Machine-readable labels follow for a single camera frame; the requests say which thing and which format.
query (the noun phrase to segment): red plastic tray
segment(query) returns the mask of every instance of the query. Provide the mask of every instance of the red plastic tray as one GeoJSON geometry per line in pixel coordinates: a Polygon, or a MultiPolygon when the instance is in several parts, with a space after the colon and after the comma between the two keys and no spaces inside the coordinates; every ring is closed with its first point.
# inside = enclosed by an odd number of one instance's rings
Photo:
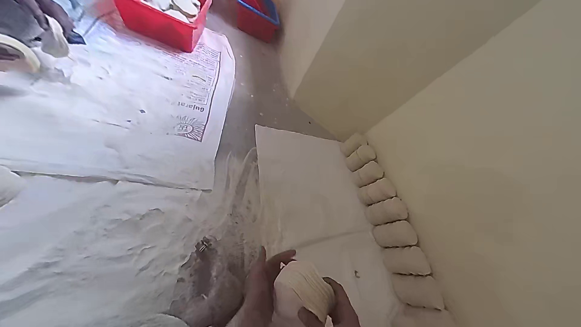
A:
{"type": "Polygon", "coordinates": [[[196,20],[188,24],[140,0],[115,0],[127,28],[185,52],[192,52],[200,40],[212,0],[200,0],[200,3],[202,7],[196,20]]]}

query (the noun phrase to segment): cream wall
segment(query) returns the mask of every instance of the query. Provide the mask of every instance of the cream wall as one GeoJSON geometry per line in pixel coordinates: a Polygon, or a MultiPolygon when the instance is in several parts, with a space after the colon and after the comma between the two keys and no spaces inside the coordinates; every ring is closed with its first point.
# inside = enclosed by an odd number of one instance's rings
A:
{"type": "Polygon", "coordinates": [[[290,97],[311,65],[345,0],[276,0],[282,77],[290,97]]]}
{"type": "Polygon", "coordinates": [[[347,0],[294,98],[339,139],[365,132],[538,1],[347,0]]]}
{"type": "Polygon", "coordinates": [[[367,136],[461,326],[579,326],[581,2],[543,0],[367,136]]]}

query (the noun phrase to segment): dough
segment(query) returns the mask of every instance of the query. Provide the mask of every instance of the dough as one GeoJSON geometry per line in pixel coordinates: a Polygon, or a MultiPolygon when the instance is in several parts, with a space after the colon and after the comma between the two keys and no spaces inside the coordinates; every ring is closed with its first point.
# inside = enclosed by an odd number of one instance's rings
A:
{"type": "Polygon", "coordinates": [[[393,290],[397,297],[412,307],[444,309],[444,299],[431,276],[417,277],[392,274],[393,290]]]}
{"type": "Polygon", "coordinates": [[[188,324],[170,315],[156,314],[135,321],[130,327],[188,327],[188,324]]]}
{"type": "Polygon", "coordinates": [[[34,52],[22,42],[8,35],[0,34],[0,47],[5,48],[11,54],[18,55],[17,60],[1,60],[0,72],[9,70],[21,70],[29,73],[37,73],[40,70],[40,61],[34,52]]]}
{"type": "Polygon", "coordinates": [[[314,264],[292,261],[274,282],[275,326],[303,326],[298,317],[301,307],[309,309],[322,323],[335,305],[335,293],[314,264]]]}
{"type": "Polygon", "coordinates": [[[375,183],[360,188],[357,191],[359,201],[363,204],[374,204],[396,196],[396,188],[387,178],[382,178],[375,183]]]}
{"type": "Polygon", "coordinates": [[[347,141],[339,144],[339,149],[344,156],[348,157],[362,145],[367,145],[367,139],[363,135],[355,133],[347,141]]]}
{"type": "Polygon", "coordinates": [[[365,217],[375,226],[401,221],[407,219],[407,206],[401,199],[391,198],[367,207],[365,217]]]}
{"type": "Polygon", "coordinates": [[[375,182],[383,177],[383,169],[375,161],[368,162],[361,169],[352,173],[352,180],[357,187],[375,182]]]}
{"type": "Polygon", "coordinates": [[[25,182],[10,169],[0,166],[0,207],[15,198],[24,189],[25,182]]]}
{"type": "Polygon", "coordinates": [[[375,159],[375,151],[369,145],[362,145],[345,159],[345,163],[347,168],[354,172],[373,159],[375,159]]]}
{"type": "Polygon", "coordinates": [[[405,305],[393,318],[392,327],[456,327],[456,323],[446,310],[405,305]]]}
{"type": "Polygon", "coordinates": [[[169,10],[171,8],[171,0],[149,0],[149,2],[162,11],[169,10]]]}
{"type": "Polygon", "coordinates": [[[383,264],[391,273],[428,275],[432,272],[426,255],[417,246],[384,248],[383,264]]]}
{"type": "Polygon", "coordinates": [[[418,243],[418,236],[407,221],[376,226],[372,233],[377,244],[382,247],[403,247],[418,243]]]}
{"type": "Polygon", "coordinates": [[[177,10],[170,9],[168,11],[165,11],[164,13],[170,15],[173,18],[177,18],[177,19],[181,20],[184,23],[188,23],[189,24],[188,18],[186,16],[184,16],[183,13],[181,13],[181,12],[179,12],[177,10]]]}
{"type": "Polygon", "coordinates": [[[180,11],[186,17],[195,17],[198,15],[199,10],[192,3],[192,0],[171,0],[171,3],[173,3],[173,9],[180,11]]]}
{"type": "Polygon", "coordinates": [[[64,37],[63,28],[56,19],[46,16],[49,29],[40,34],[42,40],[41,50],[55,58],[62,58],[69,55],[69,43],[64,37]]]}

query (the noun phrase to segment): floor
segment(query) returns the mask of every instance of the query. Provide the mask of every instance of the floor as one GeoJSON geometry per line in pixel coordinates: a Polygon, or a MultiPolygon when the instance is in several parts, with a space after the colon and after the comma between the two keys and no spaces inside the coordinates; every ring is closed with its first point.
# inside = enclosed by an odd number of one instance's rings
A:
{"type": "Polygon", "coordinates": [[[206,24],[208,29],[228,37],[236,56],[236,86],[216,165],[229,152],[244,157],[256,146],[255,124],[334,139],[288,98],[276,44],[264,43],[236,28],[235,4],[235,0],[214,0],[206,24]]]}
{"type": "MultiPolygon", "coordinates": [[[[282,82],[276,43],[264,43],[238,30],[235,5],[235,0],[213,0],[206,23],[208,29],[228,37],[236,57],[236,80],[216,156],[214,190],[200,196],[199,207],[219,207],[218,203],[227,202],[227,194],[222,189],[232,179],[228,174],[230,170],[227,158],[233,155],[236,161],[242,162],[247,153],[256,146],[256,124],[334,139],[331,133],[314,122],[288,98],[282,82]]],[[[249,193],[249,197],[254,198],[256,191],[248,192],[247,189],[254,187],[257,190],[256,169],[254,167],[255,172],[250,173],[250,177],[241,177],[238,180],[239,185],[242,184],[245,189],[243,193],[249,193]]],[[[245,194],[243,201],[233,200],[232,208],[228,208],[226,212],[211,211],[218,220],[222,220],[223,214],[226,215],[225,234],[220,240],[215,240],[215,235],[211,233],[209,237],[213,241],[209,250],[205,254],[196,251],[193,264],[182,267],[183,271],[180,269],[186,282],[192,285],[192,296],[186,307],[203,310],[188,313],[170,309],[170,314],[180,317],[191,327],[224,326],[240,305],[240,287],[243,285],[245,266],[247,268],[248,264],[240,263],[240,257],[248,257],[242,249],[248,246],[245,235],[247,233],[243,226],[256,214],[256,206],[249,208],[247,197],[248,194],[245,194]]]]}

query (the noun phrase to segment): newspaper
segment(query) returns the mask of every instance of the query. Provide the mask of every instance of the newspaper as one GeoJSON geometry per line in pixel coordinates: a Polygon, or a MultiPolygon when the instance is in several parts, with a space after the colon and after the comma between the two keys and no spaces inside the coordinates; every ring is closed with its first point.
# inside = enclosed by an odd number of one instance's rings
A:
{"type": "Polygon", "coordinates": [[[0,165],[212,189],[234,87],[226,37],[205,29],[188,54],[128,31],[116,10],[76,25],[87,45],[37,51],[40,78],[1,76],[0,165]]]}

